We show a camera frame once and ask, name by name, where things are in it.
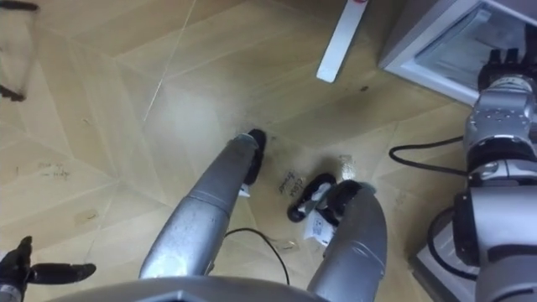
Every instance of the white appliance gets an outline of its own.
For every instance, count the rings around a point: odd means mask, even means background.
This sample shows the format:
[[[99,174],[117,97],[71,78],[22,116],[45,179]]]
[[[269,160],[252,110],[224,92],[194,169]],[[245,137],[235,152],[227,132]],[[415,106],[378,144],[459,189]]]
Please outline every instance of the white appliance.
[[[471,105],[491,49],[524,55],[526,23],[537,25],[536,0],[409,0],[380,66]]]

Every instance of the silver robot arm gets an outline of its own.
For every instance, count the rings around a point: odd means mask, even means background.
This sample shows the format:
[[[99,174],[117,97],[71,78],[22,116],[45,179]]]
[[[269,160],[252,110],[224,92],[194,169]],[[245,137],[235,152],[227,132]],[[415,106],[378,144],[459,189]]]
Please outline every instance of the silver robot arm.
[[[457,256],[480,268],[476,301],[536,301],[537,150],[533,71],[511,49],[505,63],[493,51],[467,119],[467,189],[455,198]]]

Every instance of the parquet floor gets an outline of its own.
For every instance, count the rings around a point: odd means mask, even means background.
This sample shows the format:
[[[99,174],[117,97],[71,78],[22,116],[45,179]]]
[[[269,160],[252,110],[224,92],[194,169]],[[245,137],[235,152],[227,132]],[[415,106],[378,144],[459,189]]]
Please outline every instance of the parquet floor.
[[[322,248],[287,220],[295,183],[286,176],[367,181],[389,229],[377,301],[429,300],[405,259],[463,183],[393,163],[387,151],[460,135],[469,109],[377,68],[401,2],[371,1],[327,84],[315,71],[342,0],[34,1],[35,19],[0,17],[0,81],[24,78],[20,66],[36,53],[28,100],[0,102],[0,248],[31,234],[35,262],[98,270],[76,285],[31,286],[27,301],[135,279],[173,207],[226,141],[252,127],[268,133],[267,155],[230,228],[295,243],[284,260],[304,288]],[[460,146],[406,155],[462,163]],[[237,234],[214,273],[283,282],[280,269],[263,242]]]

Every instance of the black cable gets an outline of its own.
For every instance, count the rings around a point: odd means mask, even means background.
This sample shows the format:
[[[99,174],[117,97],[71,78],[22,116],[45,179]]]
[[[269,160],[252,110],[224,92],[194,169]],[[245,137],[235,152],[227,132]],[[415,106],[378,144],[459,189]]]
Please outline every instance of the black cable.
[[[407,165],[409,167],[413,167],[413,168],[418,168],[418,169],[426,169],[426,170],[429,170],[429,171],[435,171],[435,172],[441,172],[441,173],[447,173],[447,174],[454,174],[454,175],[459,175],[459,176],[467,176],[467,172],[466,171],[462,171],[462,170],[459,170],[459,169],[453,169],[453,168],[447,168],[447,167],[440,167],[440,166],[435,166],[435,165],[431,165],[431,164],[421,164],[421,163],[416,163],[414,161],[411,161],[411,160],[407,160],[407,159],[401,159],[399,156],[395,155],[396,152],[398,151],[402,151],[402,150],[417,150],[417,149],[425,149],[425,148],[436,148],[436,147],[440,147],[440,146],[444,146],[444,145],[447,145],[447,144],[450,144],[450,143],[457,143],[457,142],[460,142],[462,141],[462,136],[460,137],[456,137],[456,138],[450,138],[450,139],[447,139],[447,140],[443,140],[443,141],[440,141],[440,142],[436,142],[436,143],[423,143],[423,144],[411,144],[411,145],[404,145],[404,146],[397,146],[397,147],[393,147],[389,150],[389,157],[400,163],[400,164],[404,164],[404,165]]]
[[[447,272],[453,273],[457,277],[460,277],[460,278],[463,278],[463,279],[466,279],[466,280],[475,281],[475,280],[477,280],[477,275],[476,274],[464,272],[464,271],[461,271],[460,269],[453,268],[450,264],[448,264],[446,261],[444,261],[444,259],[442,259],[440,254],[438,254],[438,252],[436,251],[436,247],[435,247],[435,229],[436,229],[436,226],[438,225],[438,223],[441,221],[441,219],[444,216],[450,215],[451,213],[453,213],[453,207],[449,207],[449,208],[443,210],[442,212],[440,212],[438,215],[436,215],[436,217],[433,220],[433,222],[430,223],[429,230],[427,230],[427,247],[429,248],[430,255],[433,257],[433,259],[436,262],[438,262],[438,264],[443,269],[445,269]]]
[[[254,229],[252,229],[250,227],[242,227],[242,228],[238,228],[238,229],[235,229],[235,230],[227,232],[226,235],[224,236],[224,238],[229,236],[229,235],[232,235],[232,234],[234,234],[236,232],[252,232],[254,234],[259,235],[268,244],[270,249],[272,249],[272,251],[274,252],[274,255],[276,255],[276,257],[279,260],[279,263],[282,265],[282,268],[284,269],[284,273],[285,273],[285,283],[287,283],[287,285],[291,285],[291,283],[289,281],[289,273],[287,272],[287,267],[285,266],[284,260],[279,256],[278,251],[276,251],[276,248],[274,248],[272,243],[270,243],[269,238],[267,236],[265,236],[265,234],[261,233],[258,230],[254,230]]]

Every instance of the white label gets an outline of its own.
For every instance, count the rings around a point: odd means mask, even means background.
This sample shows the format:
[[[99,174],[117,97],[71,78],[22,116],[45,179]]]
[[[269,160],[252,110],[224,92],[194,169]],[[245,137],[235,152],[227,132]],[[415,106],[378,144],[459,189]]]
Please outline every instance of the white label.
[[[305,222],[304,239],[315,238],[323,246],[328,246],[336,228],[328,223],[317,211],[312,211]]]

